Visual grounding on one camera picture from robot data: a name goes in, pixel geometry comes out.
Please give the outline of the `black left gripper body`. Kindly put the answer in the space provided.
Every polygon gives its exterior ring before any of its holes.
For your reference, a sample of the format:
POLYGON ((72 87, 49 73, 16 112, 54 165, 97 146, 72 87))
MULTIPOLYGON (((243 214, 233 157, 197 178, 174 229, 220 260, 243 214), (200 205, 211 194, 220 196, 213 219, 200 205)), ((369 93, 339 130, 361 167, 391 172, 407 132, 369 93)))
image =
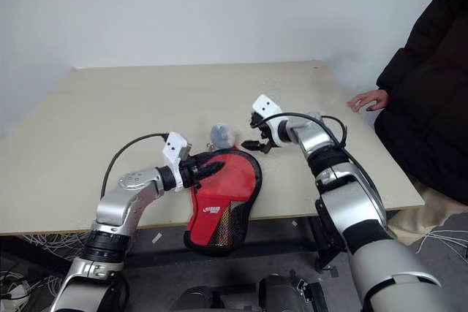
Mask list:
POLYGON ((181 161, 181 178, 185 189, 191 187, 199 189, 201 187, 198 179, 199 163, 200 160, 198 156, 189 156, 187 159, 181 161))

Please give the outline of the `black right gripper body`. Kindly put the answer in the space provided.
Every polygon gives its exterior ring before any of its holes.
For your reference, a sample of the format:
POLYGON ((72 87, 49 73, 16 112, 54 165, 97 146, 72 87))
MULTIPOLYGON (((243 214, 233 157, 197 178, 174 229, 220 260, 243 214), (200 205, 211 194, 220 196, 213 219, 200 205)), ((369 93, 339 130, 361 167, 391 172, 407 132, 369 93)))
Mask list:
POLYGON ((271 122, 273 119, 279 118, 279 114, 273 114, 271 116, 262 117, 262 121, 260 122, 260 125, 258 126, 258 129, 261 131, 261 138, 262 139, 267 139, 268 141, 271 142, 273 145, 272 148, 279 148, 280 145, 274 141, 273 139, 273 132, 277 132, 278 128, 277 127, 270 127, 268 125, 268 122, 271 122))

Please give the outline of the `person's bare hand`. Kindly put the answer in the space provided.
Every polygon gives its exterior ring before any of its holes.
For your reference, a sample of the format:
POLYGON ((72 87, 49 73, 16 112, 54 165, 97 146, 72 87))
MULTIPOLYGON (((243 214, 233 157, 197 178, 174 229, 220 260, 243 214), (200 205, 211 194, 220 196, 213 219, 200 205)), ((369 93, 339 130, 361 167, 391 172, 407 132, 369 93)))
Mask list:
POLYGON ((347 106, 355 113, 363 107, 366 107, 368 112, 374 112, 387 107, 389 101, 389 94, 385 90, 378 89, 354 96, 348 101, 347 106))

